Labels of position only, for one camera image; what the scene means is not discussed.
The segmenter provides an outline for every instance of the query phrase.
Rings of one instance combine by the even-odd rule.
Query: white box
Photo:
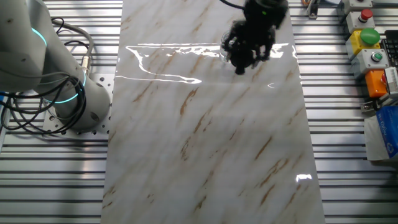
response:
[[[380,53],[382,55],[380,62],[372,60],[373,53]],[[385,69],[388,67],[388,57],[386,51],[383,49],[363,49],[351,61],[351,72],[354,73],[356,80],[362,79],[370,70]]]
[[[352,34],[356,30],[363,30],[365,28],[372,28],[374,29],[376,25],[374,24],[374,19],[369,18],[367,22],[359,21],[359,17],[361,16],[361,12],[350,12],[347,15],[347,27],[350,34]]]

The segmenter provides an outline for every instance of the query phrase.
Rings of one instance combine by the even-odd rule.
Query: orange device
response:
[[[383,81],[384,70],[370,70],[366,75],[366,85],[368,86],[369,96],[371,98],[379,98],[387,93],[386,82]]]

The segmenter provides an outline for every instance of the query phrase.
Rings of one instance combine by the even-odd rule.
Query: metal slotted rail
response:
[[[123,2],[45,3],[52,16],[93,36],[93,73],[113,77]],[[396,224],[397,169],[366,161],[362,93],[348,71],[336,11],[321,4],[319,18],[310,21],[301,0],[289,3],[326,222]],[[398,9],[373,12],[381,34],[398,28]],[[60,38],[86,41],[68,31]],[[73,54],[80,60],[85,50],[76,46]],[[43,121],[44,115],[35,124]],[[107,141],[48,142],[8,133],[0,154],[0,223],[100,223],[107,148]]]

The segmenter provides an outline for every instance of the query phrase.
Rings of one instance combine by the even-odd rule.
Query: green button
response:
[[[374,57],[381,60],[383,58],[383,55],[381,55],[380,53],[376,53],[374,54]]]
[[[380,34],[378,31],[371,29],[371,28],[365,28],[361,31],[361,40],[368,45],[374,45],[379,42],[380,40]]]

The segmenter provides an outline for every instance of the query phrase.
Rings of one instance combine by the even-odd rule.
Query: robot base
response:
[[[90,75],[91,79],[104,86],[106,92],[109,95],[112,103],[113,96],[113,84],[114,84],[114,75],[102,75],[92,73]],[[111,119],[111,110],[110,107],[108,114],[105,119],[98,123],[95,127],[90,130],[81,130],[77,131],[75,129],[69,129],[61,134],[55,134],[57,137],[65,138],[65,139],[95,139],[95,140],[108,140],[108,134],[110,129],[110,119]],[[44,130],[54,131],[61,127],[63,124],[61,121],[53,116],[55,114],[55,110],[52,108],[50,112],[46,112],[44,119]]]

